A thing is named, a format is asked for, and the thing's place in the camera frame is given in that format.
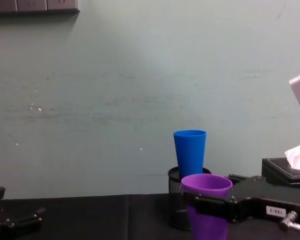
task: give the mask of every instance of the blue plastic cup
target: blue plastic cup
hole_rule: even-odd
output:
[[[206,135],[202,130],[182,130],[173,134],[180,179],[202,174]]]

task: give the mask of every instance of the table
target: table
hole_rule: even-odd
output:
[[[15,217],[45,207],[40,232],[20,240],[191,240],[166,221],[167,194],[4,200]],[[230,224],[228,240],[300,240],[278,224],[250,219]]]

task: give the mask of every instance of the purple plastic cup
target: purple plastic cup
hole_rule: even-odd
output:
[[[232,182],[213,174],[193,174],[181,180],[183,191],[207,196],[225,197]],[[228,223],[224,218],[196,212],[194,206],[187,205],[188,220],[194,240],[226,240]]]

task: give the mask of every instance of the mesh pencil holder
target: mesh pencil holder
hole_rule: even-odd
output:
[[[211,171],[203,168],[204,174],[211,174]],[[168,222],[179,230],[190,231],[188,222],[186,204],[183,198],[183,188],[179,176],[178,167],[171,168],[168,171],[169,176],[169,197],[168,197]]]

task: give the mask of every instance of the black clamp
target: black clamp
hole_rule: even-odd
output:
[[[196,212],[199,214],[224,218],[229,223],[239,223],[244,220],[242,214],[240,214],[241,203],[235,199],[227,201],[223,198],[191,192],[184,192],[183,196],[185,204],[195,207]]]
[[[5,190],[0,187],[0,200],[4,197]],[[0,240],[12,240],[39,231],[45,211],[45,208],[40,208],[29,216],[13,218],[0,207]]]

